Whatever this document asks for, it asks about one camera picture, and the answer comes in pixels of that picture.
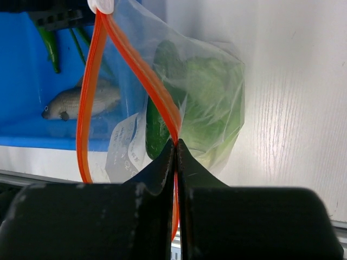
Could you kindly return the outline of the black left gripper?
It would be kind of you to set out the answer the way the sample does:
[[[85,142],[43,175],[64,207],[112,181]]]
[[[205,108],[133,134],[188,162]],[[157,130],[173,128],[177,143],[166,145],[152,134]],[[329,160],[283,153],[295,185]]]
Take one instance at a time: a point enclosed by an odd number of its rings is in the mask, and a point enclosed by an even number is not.
[[[90,26],[95,20],[87,1],[81,0],[1,0],[1,12],[26,12],[37,27],[46,30]]]

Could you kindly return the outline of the clear zip bag orange zipper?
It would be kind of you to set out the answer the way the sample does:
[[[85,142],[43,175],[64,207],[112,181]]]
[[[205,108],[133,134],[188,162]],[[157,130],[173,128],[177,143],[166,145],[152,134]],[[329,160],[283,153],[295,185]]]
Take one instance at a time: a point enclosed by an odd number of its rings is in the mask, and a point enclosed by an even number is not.
[[[245,65],[223,43],[185,37],[136,1],[89,1],[95,14],[82,91],[76,153],[82,181],[92,183],[91,118],[107,72],[132,110],[106,138],[105,171],[123,183],[182,139],[212,174],[224,168],[244,123]]]

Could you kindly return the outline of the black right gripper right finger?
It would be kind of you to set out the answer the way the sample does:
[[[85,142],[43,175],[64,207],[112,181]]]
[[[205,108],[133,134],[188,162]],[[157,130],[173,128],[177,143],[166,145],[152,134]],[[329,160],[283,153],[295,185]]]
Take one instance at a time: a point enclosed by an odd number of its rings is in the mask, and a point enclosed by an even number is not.
[[[228,186],[176,147],[183,259],[342,259],[320,197],[302,187]]]

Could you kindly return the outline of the dark green toy cucumber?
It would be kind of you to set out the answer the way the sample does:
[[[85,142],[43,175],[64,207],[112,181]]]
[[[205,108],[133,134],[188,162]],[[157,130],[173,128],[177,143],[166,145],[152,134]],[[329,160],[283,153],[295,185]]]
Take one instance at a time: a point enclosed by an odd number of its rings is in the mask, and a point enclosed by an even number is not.
[[[178,141],[182,125],[179,114],[182,92],[174,84],[183,77],[182,68],[176,45],[169,40],[161,41],[152,64],[160,84],[155,85],[155,98],[149,96],[146,111],[145,148],[152,160],[159,156],[168,139]]]

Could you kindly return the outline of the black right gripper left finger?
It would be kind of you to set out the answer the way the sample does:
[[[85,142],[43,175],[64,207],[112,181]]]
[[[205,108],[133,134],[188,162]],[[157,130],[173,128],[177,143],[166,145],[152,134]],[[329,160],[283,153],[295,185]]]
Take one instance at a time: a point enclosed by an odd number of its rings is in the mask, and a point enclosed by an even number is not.
[[[175,146],[123,184],[32,184],[1,224],[1,259],[169,259]]]

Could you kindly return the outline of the small green toy pepper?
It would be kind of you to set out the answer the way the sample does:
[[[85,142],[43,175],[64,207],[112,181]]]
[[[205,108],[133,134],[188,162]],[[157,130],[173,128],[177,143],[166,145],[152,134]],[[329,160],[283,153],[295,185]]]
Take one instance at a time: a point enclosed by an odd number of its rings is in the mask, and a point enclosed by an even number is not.
[[[59,74],[60,62],[59,62],[59,52],[57,47],[57,38],[53,31],[48,31],[43,27],[37,27],[38,33],[44,43],[44,46],[48,53],[48,60],[52,62],[53,70],[55,73]]]

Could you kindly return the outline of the toy napa cabbage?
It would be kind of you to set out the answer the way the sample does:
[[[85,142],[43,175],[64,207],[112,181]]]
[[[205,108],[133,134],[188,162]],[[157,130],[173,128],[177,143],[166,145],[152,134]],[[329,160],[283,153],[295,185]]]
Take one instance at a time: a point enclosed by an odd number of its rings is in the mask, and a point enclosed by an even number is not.
[[[244,64],[193,57],[185,65],[188,97],[180,137],[210,170],[225,160],[243,124]]]

